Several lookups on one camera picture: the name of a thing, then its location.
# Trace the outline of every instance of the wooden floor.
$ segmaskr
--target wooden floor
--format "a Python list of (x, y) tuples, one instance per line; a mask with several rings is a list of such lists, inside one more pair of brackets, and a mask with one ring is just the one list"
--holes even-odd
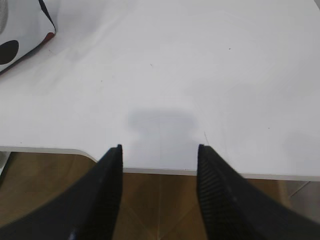
[[(0, 226), (65, 191), (95, 163), (83, 156), (12, 153), (0, 183)], [(125, 173), (114, 240), (205, 240), (196, 177)], [(281, 181), (250, 180), (288, 205)]]

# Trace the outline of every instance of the white desk surface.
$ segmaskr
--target white desk surface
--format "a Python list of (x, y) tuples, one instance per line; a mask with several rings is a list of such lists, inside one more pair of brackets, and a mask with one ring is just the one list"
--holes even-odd
[(0, 75), (0, 151), (195, 174), (198, 144), (245, 177), (320, 180), (313, 0), (46, 0), (57, 35)]

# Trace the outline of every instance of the table top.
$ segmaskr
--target table top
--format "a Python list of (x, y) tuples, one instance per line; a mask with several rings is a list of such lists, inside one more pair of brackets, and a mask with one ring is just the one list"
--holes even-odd
[(0, 75), (0, 151), (123, 145), (127, 172), (320, 180), (313, 0), (46, 0), (57, 35)]

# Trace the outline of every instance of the white fabric bag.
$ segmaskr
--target white fabric bag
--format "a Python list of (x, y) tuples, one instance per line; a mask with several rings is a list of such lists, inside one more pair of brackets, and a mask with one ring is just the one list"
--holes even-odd
[(0, 72), (55, 34), (43, 0), (0, 0)]

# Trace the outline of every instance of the black polka dot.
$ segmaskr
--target black polka dot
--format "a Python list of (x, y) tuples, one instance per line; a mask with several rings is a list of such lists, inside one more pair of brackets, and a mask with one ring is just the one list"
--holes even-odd
[(19, 42), (17, 40), (7, 41), (0, 45), (0, 65), (10, 63), (17, 55)]

